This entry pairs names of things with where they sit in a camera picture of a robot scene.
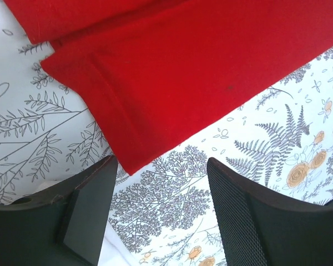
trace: line drawing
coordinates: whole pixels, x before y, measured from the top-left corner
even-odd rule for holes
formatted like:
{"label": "line drawing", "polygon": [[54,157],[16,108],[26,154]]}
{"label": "line drawing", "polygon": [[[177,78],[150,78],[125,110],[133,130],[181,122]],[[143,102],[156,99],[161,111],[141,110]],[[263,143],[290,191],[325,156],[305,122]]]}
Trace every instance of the line drawing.
{"label": "line drawing", "polygon": [[9,30],[9,29],[2,29],[2,32],[5,33],[8,36],[12,36],[13,35],[13,32],[11,30]]}
{"label": "line drawing", "polygon": [[8,91],[10,88],[9,82],[3,82],[0,84],[0,98]]}

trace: orange rose print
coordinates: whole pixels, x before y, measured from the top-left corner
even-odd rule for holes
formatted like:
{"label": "orange rose print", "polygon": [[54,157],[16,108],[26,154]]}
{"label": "orange rose print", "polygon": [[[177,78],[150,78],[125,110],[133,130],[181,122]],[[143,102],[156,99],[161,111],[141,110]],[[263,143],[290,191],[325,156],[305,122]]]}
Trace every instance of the orange rose print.
{"label": "orange rose print", "polygon": [[324,139],[324,131],[318,132],[317,136],[315,136],[314,144],[317,145]]}
{"label": "orange rose print", "polygon": [[187,260],[194,260],[198,255],[200,255],[202,249],[199,245],[197,245],[196,247],[192,248],[192,250],[189,253],[189,257]]}
{"label": "orange rose print", "polygon": [[213,266],[215,263],[216,260],[214,257],[207,257],[202,262],[200,262],[199,266]]}
{"label": "orange rose print", "polygon": [[325,150],[322,150],[316,156],[313,158],[313,160],[310,162],[310,168],[316,169],[324,163],[326,160],[327,152]]}
{"label": "orange rose print", "polygon": [[309,171],[308,163],[302,162],[295,165],[287,176],[287,185],[289,187],[298,186],[307,176]]}

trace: table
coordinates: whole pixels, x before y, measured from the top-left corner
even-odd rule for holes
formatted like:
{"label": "table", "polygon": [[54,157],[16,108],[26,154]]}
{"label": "table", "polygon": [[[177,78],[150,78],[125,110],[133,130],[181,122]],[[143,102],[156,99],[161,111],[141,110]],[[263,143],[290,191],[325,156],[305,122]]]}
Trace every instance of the table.
{"label": "table", "polygon": [[[42,70],[40,60],[52,52],[48,43],[31,45],[0,1],[0,203],[112,153],[81,98]],[[282,194],[331,200],[333,47],[133,176],[119,167],[109,232],[136,262],[226,265],[209,157]]]}

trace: floral tablecloth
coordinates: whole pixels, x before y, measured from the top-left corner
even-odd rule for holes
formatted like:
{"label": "floral tablecloth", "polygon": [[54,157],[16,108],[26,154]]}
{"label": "floral tablecloth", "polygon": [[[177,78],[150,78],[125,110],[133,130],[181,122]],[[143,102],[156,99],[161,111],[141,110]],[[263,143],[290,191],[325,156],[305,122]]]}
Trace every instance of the floral tablecloth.
{"label": "floral tablecloth", "polygon": [[[42,70],[52,52],[0,1],[0,203],[112,153],[81,98]],[[140,264],[226,265],[209,157],[285,195],[331,200],[333,47],[133,176],[119,168],[109,223]]]}

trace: red cloth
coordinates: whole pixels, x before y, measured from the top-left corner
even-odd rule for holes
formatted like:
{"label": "red cloth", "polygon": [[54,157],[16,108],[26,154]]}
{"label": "red cloth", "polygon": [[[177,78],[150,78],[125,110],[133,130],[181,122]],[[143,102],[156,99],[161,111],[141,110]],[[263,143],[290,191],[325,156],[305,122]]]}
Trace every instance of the red cloth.
{"label": "red cloth", "polygon": [[333,46],[326,0],[5,2],[129,174]]}

